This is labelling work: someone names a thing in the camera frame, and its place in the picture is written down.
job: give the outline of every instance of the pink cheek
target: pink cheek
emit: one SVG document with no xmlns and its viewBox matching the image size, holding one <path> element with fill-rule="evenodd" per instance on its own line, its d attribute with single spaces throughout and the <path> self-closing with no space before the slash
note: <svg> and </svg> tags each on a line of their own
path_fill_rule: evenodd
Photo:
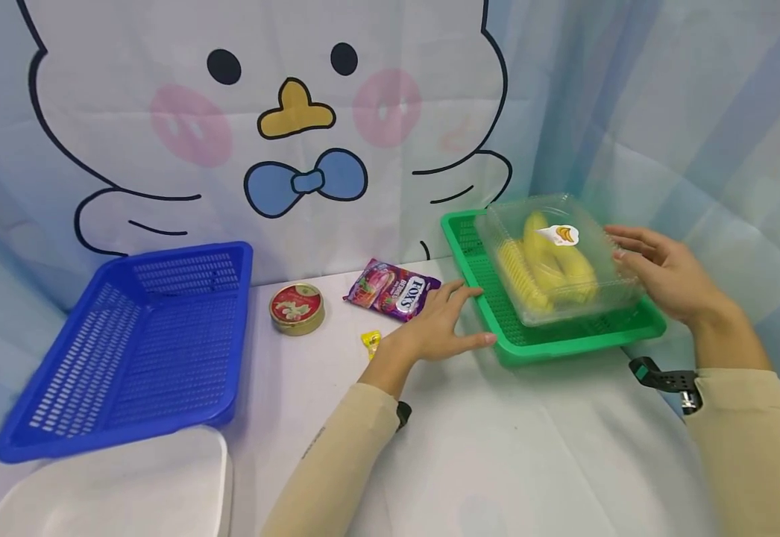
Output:
<svg viewBox="0 0 780 537">
<path fill-rule="evenodd" d="M 232 128 L 208 97 L 185 86 L 162 86 L 151 101 L 151 126 L 176 157 L 215 168 L 232 157 Z"/>
<path fill-rule="evenodd" d="M 354 124 L 364 140 L 391 148 L 405 142 L 420 119 L 417 81 L 402 69 L 384 69 L 367 79 L 354 98 Z"/>
</svg>

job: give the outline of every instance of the black wrist strap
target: black wrist strap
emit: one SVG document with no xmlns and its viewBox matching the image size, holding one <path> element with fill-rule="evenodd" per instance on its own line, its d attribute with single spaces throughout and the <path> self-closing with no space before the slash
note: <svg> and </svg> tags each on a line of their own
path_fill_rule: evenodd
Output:
<svg viewBox="0 0 780 537">
<path fill-rule="evenodd" d="M 662 371 L 650 357 L 639 357 L 629 362 L 635 378 L 648 388 L 682 395 L 682 413 L 685 416 L 700 410 L 702 400 L 697 390 L 695 371 Z"/>
<path fill-rule="evenodd" d="M 405 424 L 408 423 L 408 418 L 411 418 L 411 405 L 406 403 L 405 401 L 400 401 L 396 405 L 396 416 L 399 417 L 399 427 L 396 428 L 396 432 L 399 432 L 399 429 L 402 427 L 405 427 Z"/>
</svg>

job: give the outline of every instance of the banana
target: banana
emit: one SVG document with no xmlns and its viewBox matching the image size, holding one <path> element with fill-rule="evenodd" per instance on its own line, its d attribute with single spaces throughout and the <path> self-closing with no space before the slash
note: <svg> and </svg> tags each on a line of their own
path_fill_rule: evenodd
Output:
<svg viewBox="0 0 780 537">
<path fill-rule="evenodd" d="M 552 299 L 561 288 L 570 287 L 570 292 L 559 293 L 561 298 L 579 304 L 592 300 L 598 290 L 593 266 L 574 245 L 556 245 L 538 232 L 547 227 L 546 217 L 538 211 L 524 225 L 525 259 L 536 283 Z M 556 232 L 571 242 L 569 227 L 558 227 Z"/>
<path fill-rule="evenodd" d="M 497 248 L 497 260 L 503 268 L 504 275 L 509 279 L 515 294 L 521 299 L 528 310 L 546 312 L 553 309 L 548 296 L 538 288 L 530 277 L 524 263 L 519 241 L 504 241 Z"/>
<path fill-rule="evenodd" d="M 572 242 L 572 230 L 566 226 L 559 226 L 554 230 L 558 236 L 566 242 Z"/>
<path fill-rule="evenodd" d="M 550 250 L 550 241 L 543 237 L 538 230 L 548 227 L 548 221 L 542 213 L 533 213 L 527 216 L 524 222 L 524 260 L 533 275 L 533 279 L 546 294 L 554 293 L 556 289 L 567 284 L 563 271 L 554 253 Z"/>
</svg>

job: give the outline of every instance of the green plastic basket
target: green plastic basket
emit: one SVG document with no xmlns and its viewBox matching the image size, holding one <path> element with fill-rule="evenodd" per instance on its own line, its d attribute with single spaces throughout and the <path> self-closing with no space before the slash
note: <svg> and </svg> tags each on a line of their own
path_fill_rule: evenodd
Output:
<svg viewBox="0 0 780 537">
<path fill-rule="evenodd" d="M 504 367 L 628 345 L 664 333 L 667 322 L 646 296 L 628 310 L 525 327 L 515 315 L 474 227 L 474 217 L 482 214 L 484 210 L 449 213 L 443 216 L 441 226 L 465 282 L 485 290 L 476 299 L 476 311 L 488 331 L 497 335 L 494 349 Z"/>
</svg>

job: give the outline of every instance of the white table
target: white table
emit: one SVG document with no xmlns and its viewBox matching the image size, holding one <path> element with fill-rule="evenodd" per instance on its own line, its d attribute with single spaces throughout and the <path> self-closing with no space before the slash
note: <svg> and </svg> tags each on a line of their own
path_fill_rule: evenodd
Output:
<svg viewBox="0 0 780 537">
<path fill-rule="evenodd" d="M 412 270 L 449 281 L 452 260 Z M 341 301 L 357 273 L 310 280 L 327 320 L 277 334 L 252 289 L 241 411 L 224 430 L 234 462 L 233 537 L 258 535 L 290 471 L 367 364 L 360 334 L 390 318 Z M 481 330 L 470 306 L 459 332 Z M 705 481 L 682 420 L 633 378 L 620 350 L 507 371 L 491 351 L 412 372 L 413 408 L 374 469 L 350 535 L 713 536 Z M 0 499 L 38 466 L 0 464 Z"/>
</svg>

